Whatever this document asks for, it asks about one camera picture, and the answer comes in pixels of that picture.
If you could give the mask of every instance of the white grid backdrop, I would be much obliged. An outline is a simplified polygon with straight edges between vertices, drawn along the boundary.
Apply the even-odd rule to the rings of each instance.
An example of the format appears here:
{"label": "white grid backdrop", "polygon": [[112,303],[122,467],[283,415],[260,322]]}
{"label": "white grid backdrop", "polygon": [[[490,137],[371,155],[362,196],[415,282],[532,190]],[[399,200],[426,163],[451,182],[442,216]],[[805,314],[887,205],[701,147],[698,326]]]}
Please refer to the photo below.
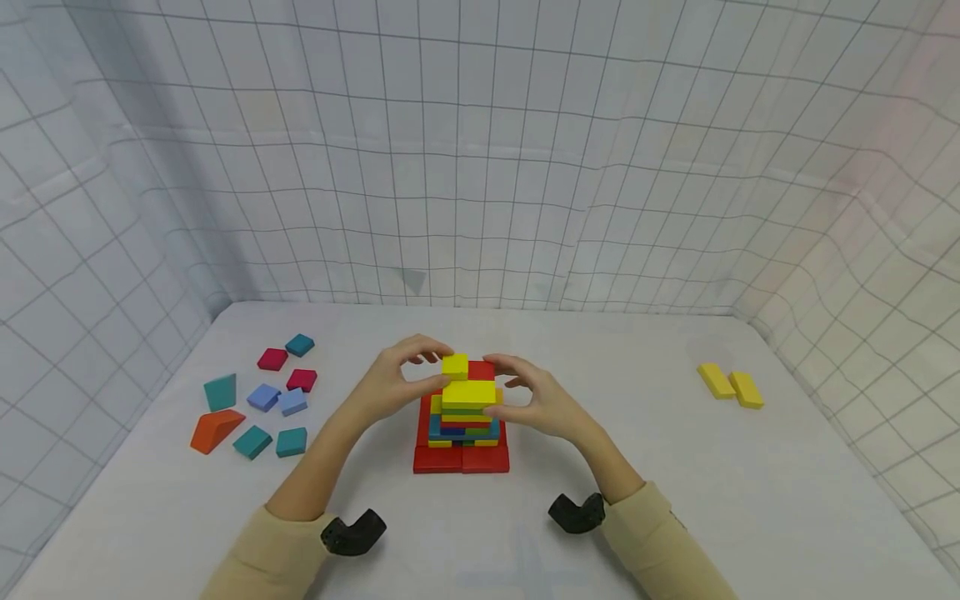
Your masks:
{"label": "white grid backdrop", "polygon": [[[250,299],[734,314],[957,576],[960,2],[26,4],[0,431],[44,442],[0,459],[0,589]],[[30,401],[70,385],[76,423]]]}

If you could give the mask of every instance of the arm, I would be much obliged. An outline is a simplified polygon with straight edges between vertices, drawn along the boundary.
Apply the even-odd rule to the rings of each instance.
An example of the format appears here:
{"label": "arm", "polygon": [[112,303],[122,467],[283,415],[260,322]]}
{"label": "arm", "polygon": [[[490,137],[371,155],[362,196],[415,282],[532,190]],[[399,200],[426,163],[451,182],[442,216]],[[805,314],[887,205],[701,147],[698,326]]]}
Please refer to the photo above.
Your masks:
{"label": "arm", "polygon": [[300,600],[329,556],[320,540],[334,518],[326,504],[353,446],[377,421],[449,383],[443,375],[410,382],[400,367],[452,353],[421,335],[380,352],[266,506],[253,513],[202,600]]}
{"label": "arm", "polygon": [[736,600],[657,486],[637,474],[603,427],[553,375],[506,354],[490,354],[484,360],[496,365],[497,374],[514,376],[506,387],[522,386],[533,393],[526,406],[495,405],[484,412],[564,438],[580,450],[611,505],[601,531],[652,600]]}

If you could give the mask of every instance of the finger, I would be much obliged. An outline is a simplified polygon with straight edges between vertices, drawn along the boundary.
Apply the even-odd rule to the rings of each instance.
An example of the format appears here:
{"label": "finger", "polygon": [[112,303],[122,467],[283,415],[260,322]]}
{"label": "finger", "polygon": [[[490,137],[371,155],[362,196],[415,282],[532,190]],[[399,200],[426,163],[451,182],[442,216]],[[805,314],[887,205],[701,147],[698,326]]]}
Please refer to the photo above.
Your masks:
{"label": "finger", "polygon": [[533,426],[537,411],[530,406],[509,406],[494,404],[483,409],[483,414],[492,419],[504,420],[508,423]]}
{"label": "finger", "polygon": [[486,354],[483,359],[493,363],[497,374],[518,375],[530,381],[534,373],[537,372],[537,367],[531,362],[512,354]]}
{"label": "finger", "polygon": [[397,348],[404,358],[418,356],[425,352],[433,352],[440,356],[449,356],[453,353],[453,348],[447,344],[428,338],[425,335],[415,335],[413,338],[408,338],[397,344]]}
{"label": "finger", "polygon": [[407,391],[410,397],[426,396],[434,390],[445,388],[450,383],[450,378],[446,375],[433,375],[425,379],[407,382]]}

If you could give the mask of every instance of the beige sleeve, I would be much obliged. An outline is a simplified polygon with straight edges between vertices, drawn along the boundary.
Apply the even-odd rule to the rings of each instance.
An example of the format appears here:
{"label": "beige sleeve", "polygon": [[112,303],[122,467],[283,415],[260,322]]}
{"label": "beige sleeve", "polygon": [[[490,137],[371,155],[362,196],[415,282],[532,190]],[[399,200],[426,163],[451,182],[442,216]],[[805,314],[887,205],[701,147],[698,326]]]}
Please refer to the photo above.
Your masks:
{"label": "beige sleeve", "polygon": [[601,531],[651,600],[736,600],[652,482],[608,507]]}
{"label": "beige sleeve", "polygon": [[320,534],[333,519],[284,521],[260,507],[210,577],[201,600],[301,600],[329,556]]}

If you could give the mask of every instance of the block tower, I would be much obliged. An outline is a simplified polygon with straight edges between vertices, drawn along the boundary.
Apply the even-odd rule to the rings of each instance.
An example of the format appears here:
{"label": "block tower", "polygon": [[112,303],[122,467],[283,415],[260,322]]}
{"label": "block tower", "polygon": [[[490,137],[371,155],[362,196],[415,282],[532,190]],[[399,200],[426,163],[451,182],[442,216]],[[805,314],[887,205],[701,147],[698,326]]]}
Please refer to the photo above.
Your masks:
{"label": "block tower", "polygon": [[414,473],[505,473],[510,470],[506,423],[483,409],[503,401],[493,364],[446,356],[450,384],[420,399]]}

